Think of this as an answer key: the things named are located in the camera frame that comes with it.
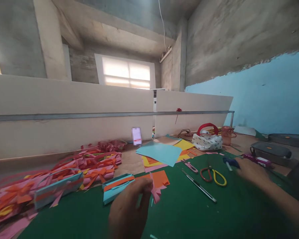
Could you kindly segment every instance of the fabric bag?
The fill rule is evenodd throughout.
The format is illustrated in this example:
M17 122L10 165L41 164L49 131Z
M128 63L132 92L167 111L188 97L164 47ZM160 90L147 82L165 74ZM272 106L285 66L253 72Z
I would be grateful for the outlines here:
M214 134L201 134L201 130L205 127L213 126ZM221 135L218 135L218 128L212 123L206 123L199 127L197 134L193 135L192 144L198 150L207 151L207 150L217 150L223 147L223 138Z

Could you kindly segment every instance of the white cable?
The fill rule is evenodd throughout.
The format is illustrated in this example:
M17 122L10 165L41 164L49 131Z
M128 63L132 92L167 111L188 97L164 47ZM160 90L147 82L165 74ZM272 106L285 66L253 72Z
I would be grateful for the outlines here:
M158 0L158 6L159 6L160 17L162 18L162 22L163 22L163 29L164 29L164 46L165 46L165 51L166 51L166 44L165 44L165 26L164 26L164 21L163 21L163 17L162 17L162 12L160 11L160 3L159 3L159 0Z

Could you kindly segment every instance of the ceiling beam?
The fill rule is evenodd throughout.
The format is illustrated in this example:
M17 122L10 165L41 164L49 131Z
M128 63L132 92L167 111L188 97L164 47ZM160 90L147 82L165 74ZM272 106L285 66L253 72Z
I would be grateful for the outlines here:
M83 50L83 40L79 33L70 25L58 0L52 0L58 11L61 35L73 49Z

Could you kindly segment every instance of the blue painted wall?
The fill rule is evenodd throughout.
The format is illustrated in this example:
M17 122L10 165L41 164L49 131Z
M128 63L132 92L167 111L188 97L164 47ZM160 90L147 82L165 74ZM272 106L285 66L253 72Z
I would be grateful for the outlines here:
M299 134L299 52L187 86L185 92L233 96L234 126ZM225 125L229 124L227 116Z

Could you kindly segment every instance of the gray storage container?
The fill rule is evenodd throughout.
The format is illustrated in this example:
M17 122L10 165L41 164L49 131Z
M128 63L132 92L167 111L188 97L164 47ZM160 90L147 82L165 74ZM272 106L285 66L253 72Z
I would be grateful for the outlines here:
M269 134L268 139L271 142L299 147L299 134Z
M254 149L256 157L262 157L272 163L287 167L291 162L292 153L285 147L266 142L256 142L250 147L250 150L253 153L252 149Z

